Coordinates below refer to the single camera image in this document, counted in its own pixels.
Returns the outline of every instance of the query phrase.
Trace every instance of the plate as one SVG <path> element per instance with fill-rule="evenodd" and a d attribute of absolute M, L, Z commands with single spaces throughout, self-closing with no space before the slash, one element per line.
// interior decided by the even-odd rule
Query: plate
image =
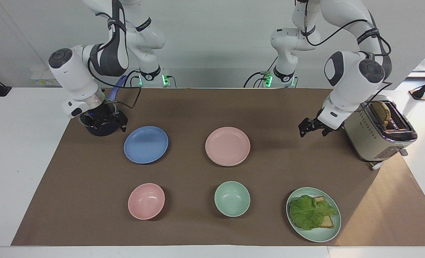
<path fill-rule="evenodd" d="M 165 206 L 165 192 L 154 183 L 137 186 L 128 198 L 128 210 L 140 220 L 153 219 Z"/>
<path fill-rule="evenodd" d="M 155 126 L 136 129 L 125 140 L 123 149 L 126 157 L 138 164 L 152 163 L 168 149 L 168 135 Z"/>
<path fill-rule="evenodd" d="M 223 215 L 239 217 L 249 209 L 250 194 L 242 183 L 228 181 L 217 188 L 214 202 Z"/>
<path fill-rule="evenodd" d="M 222 127 L 206 140 L 206 154 L 216 164 L 232 167 L 242 163 L 250 152 L 247 135 L 234 127 Z"/>
<path fill-rule="evenodd" d="M 317 229 L 312 229 L 312 230 L 304 230 L 304 229 L 297 227 L 294 224 L 294 222 L 292 221 L 292 218 L 291 218 L 291 213 L 289 212 L 291 201 L 298 199 L 303 195 L 308 195 L 308 196 L 311 196 L 311 197 L 324 196 L 327 203 L 330 206 L 335 208 L 335 210 L 338 212 L 338 214 L 334 214 L 334 215 L 331 216 L 332 223 L 334 224 L 333 229 L 317 228 Z M 324 243 L 324 242 L 327 242 L 327 241 L 334 239 L 338 235 L 338 233 L 340 232 L 340 228 L 341 228 L 340 210 L 338 209 L 338 206 L 335 203 L 335 201 L 333 201 L 333 199 L 329 195 L 327 195 L 325 192 L 323 192 L 319 189 L 312 188 L 312 187 L 303 187 L 303 188 L 295 190 L 289 196 L 289 198 L 287 199 L 286 214 L 287 214 L 287 218 L 288 218 L 289 222 L 291 223 L 292 227 L 294 228 L 294 230 L 299 235 L 301 235 L 302 237 L 304 237 L 304 238 L 306 238 L 310 241 L 317 242 L 317 243 Z"/>

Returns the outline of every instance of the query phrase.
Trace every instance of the bowl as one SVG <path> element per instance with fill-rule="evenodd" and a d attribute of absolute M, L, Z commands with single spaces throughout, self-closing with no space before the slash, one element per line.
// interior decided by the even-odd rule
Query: bowl
<path fill-rule="evenodd" d="M 239 217 L 249 209 L 250 194 L 241 183 L 228 181 L 217 188 L 214 202 L 225 216 Z"/>
<path fill-rule="evenodd" d="M 301 196 L 304 196 L 304 195 L 308 195 L 308 196 L 311 196 L 311 197 L 324 196 L 327 203 L 330 206 L 334 207 L 334 209 L 338 212 L 338 214 L 334 214 L 334 215 L 330 216 L 330 218 L 332 219 L 332 223 L 334 224 L 333 229 L 316 228 L 316 229 L 312 229 L 312 230 L 304 230 L 304 229 L 297 227 L 294 224 L 294 222 L 292 221 L 292 218 L 291 218 L 291 213 L 290 213 L 291 201 L 298 199 L 298 198 L 300 198 Z M 335 201 L 333 201 L 333 199 L 329 195 L 327 195 L 325 192 L 323 192 L 319 189 L 312 188 L 312 187 L 303 187 L 303 188 L 299 188 L 299 189 L 295 190 L 289 196 L 289 198 L 287 199 L 286 213 L 287 213 L 287 218 L 288 218 L 289 222 L 291 223 L 292 227 L 294 228 L 294 230 L 299 235 L 301 235 L 305 239 L 308 239 L 312 242 L 324 243 L 324 242 L 330 241 L 330 240 L 334 239 L 338 235 L 338 233 L 340 232 L 340 227 L 341 227 L 340 210 L 338 209 L 338 206 L 335 203 Z"/>
<path fill-rule="evenodd" d="M 137 186 L 128 199 L 128 210 L 140 220 L 153 219 L 165 205 L 165 193 L 154 183 Z"/>

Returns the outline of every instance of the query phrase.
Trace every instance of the white table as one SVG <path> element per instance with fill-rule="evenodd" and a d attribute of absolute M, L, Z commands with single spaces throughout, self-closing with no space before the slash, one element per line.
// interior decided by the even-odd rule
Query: white table
<path fill-rule="evenodd" d="M 405 160 L 425 194 L 425 102 L 384 94 L 419 134 Z M 14 88 L 0 98 L 0 257 L 425 257 L 425 248 L 415 247 L 9 247 L 68 125 L 60 108 L 66 98 L 63 89 L 40 88 Z"/>

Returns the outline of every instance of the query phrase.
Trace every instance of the stacked pink plates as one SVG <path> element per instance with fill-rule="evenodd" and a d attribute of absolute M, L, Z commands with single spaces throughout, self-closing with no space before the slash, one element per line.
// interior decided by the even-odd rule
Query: stacked pink plates
<path fill-rule="evenodd" d="M 222 127 L 209 135 L 206 153 L 216 164 L 232 167 L 242 163 L 250 152 L 247 135 L 234 127 Z"/>

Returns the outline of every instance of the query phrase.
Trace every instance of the green bowl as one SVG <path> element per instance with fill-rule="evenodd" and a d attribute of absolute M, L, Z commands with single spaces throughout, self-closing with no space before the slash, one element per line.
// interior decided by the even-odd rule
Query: green bowl
<path fill-rule="evenodd" d="M 312 230 L 304 230 L 304 229 L 297 227 L 294 224 L 294 222 L 292 221 L 292 218 L 291 218 L 291 213 L 289 211 L 289 209 L 291 208 L 291 201 L 298 199 L 303 195 L 308 195 L 308 196 L 311 196 L 311 197 L 324 196 L 327 203 L 330 206 L 335 208 L 335 210 L 338 212 L 338 214 L 334 214 L 333 216 L 331 216 L 332 223 L 334 224 L 333 229 L 317 228 L 317 229 L 312 229 Z M 341 227 L 340 210 L 338 209 L 338 206 L 335 203 L 335 201 L 333 201 L 333 199 L 330 198 L 330 196 L 328 196 L 325 192 L 323 192 L 319 189 L 312 188 L 312 187 L 304 187 L 304 188 L 300 188 L 300 189 L 295 190 L 289 196 L 289 198 L 287 199 L 286 213 L 287 213 L 287 218 L 289 219 L 289 222 L 291 223 L 294 230 L 299 235 L 301 235 L 302 237 L 304 237 L 304 238 L 306 238 L 310 241 L 317 242 L 317 243 L 327 242 L 327 241 L 334 239 L 338 235 L 338 233 L 340 232 L 340 227 Z"/>
<path fill-rule="evenodd" d="M 239 217 L 249 209 L 250 194 L 241 183 L 228 181 L 217 188 L 214 202 L 223 215 Z"/>

